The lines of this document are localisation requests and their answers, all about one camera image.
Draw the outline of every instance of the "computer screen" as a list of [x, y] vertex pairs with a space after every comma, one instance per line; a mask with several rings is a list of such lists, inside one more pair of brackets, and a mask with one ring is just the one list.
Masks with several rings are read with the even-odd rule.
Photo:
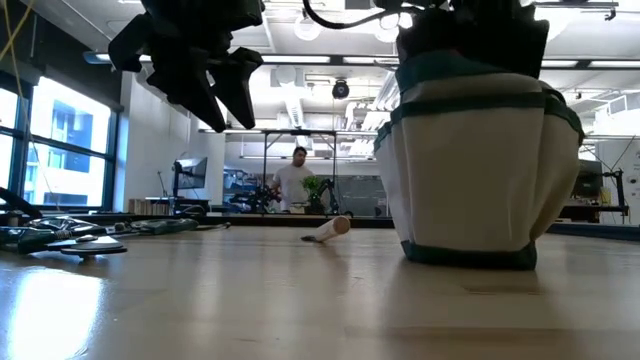
[[177, 162], [182, 166], [178, 177], [178, 189], [204, 188], [207, 173], [207, 158], [181, 159]]

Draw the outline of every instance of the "canvas bag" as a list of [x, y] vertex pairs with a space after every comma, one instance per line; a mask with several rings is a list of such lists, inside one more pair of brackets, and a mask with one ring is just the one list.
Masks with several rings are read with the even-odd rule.
[[450, 52], [409, 59], [396, 79], [375, 155], [407, 257], [533, 269], [579, 171], [576, 114], [537, 79]]

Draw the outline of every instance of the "potted plant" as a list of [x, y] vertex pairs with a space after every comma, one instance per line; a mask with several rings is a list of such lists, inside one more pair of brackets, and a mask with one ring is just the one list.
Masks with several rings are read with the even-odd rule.
[[324, 205], [320, 200], [320, 179], [316, 176], [307, 176], [302, 180], [302, 187], [309, 195], [309, 206], [306, 207], [305, 212], [309, 215], [324, 215]]

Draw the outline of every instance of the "black wall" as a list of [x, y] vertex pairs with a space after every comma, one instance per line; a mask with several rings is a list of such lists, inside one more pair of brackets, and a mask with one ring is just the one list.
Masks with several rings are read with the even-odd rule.
[[[19, 0], [7, 2], [13, 31], [26, 11], [26, 6]], [[4, 14], [2, 15], [0, 47], [4, 47], [8, 41]], [[22, 80], [34, 83], [37, 75], [44, 75], [119, 110], [121, 73], [112, 72], [109, 66], [87, 64], [82, 53], [91, 49], [44, 18], [32, 12], [14, 41], [14, 46]], [[9, 56], [2, 60], [0, 69], [13, 73]]]

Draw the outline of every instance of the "table surface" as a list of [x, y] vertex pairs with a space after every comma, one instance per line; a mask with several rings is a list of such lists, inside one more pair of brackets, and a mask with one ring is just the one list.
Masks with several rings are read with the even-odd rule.
[[404, 260], [392, 230], [127, 238], [81, 262], [0, 254], [1, 359], [633, 359], [640, 247], [545, 236], [536, 272]]

